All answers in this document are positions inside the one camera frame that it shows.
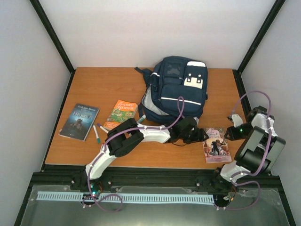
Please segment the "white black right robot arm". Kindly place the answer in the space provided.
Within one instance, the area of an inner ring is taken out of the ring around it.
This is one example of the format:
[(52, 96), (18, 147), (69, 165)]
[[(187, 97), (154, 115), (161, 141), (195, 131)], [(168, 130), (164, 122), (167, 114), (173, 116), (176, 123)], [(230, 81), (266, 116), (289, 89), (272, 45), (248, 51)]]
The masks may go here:
[(268, 116), (263, 106), (255, 107), (244, 123), (238, 114), (228, 117), (233, 123), (224, 137), (229, 141), (243, 140), (234, 161), (215, 169), (210, 186), (218, 192), (229, 189), (244, 176), (269, 173), (281, 154), (286, 141), (280, 138), (273, 127), (275, 118)]

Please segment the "navy blue student backpack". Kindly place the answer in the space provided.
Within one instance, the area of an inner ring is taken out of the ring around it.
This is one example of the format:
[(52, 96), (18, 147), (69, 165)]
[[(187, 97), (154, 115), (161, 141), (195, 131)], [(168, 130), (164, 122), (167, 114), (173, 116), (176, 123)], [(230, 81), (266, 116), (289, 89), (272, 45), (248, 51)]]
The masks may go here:
[(136, 67), (143, 75), (146, 91), (138, 105), (139, 116), (159, 124), (173, 122), (184, 107), (184, 117), (203, 113), (208, 99), (208, 68), (204, 62), (168, 56), (153, 70)]

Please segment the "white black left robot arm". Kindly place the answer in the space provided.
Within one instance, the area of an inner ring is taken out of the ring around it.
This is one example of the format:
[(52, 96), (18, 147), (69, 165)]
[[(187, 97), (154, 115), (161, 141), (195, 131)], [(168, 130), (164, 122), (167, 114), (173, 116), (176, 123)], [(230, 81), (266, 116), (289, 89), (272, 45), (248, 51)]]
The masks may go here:
[(104, 170), (117, 158), (129, 154), (142, 142), (175, 143), (182, 140), (185, 144), (204, 142), (209, 136), (197, 126), (193, 117), (177, 119), (171, 125), (142, 125), (134, 119), (126, 120), (109, 131), (99, 154), (86, 165), (86, 174), (81, 183), (86, 189), (94, 189)]

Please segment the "pink Taming Shrew book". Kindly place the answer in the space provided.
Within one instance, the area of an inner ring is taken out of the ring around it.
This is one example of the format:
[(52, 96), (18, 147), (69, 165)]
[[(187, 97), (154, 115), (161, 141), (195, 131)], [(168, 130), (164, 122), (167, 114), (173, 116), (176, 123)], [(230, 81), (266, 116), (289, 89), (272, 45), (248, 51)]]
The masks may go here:
[(208, 139), (203, 142), (206, 163), (231, 162), (232, 158), (224, 128), (206, 128)]

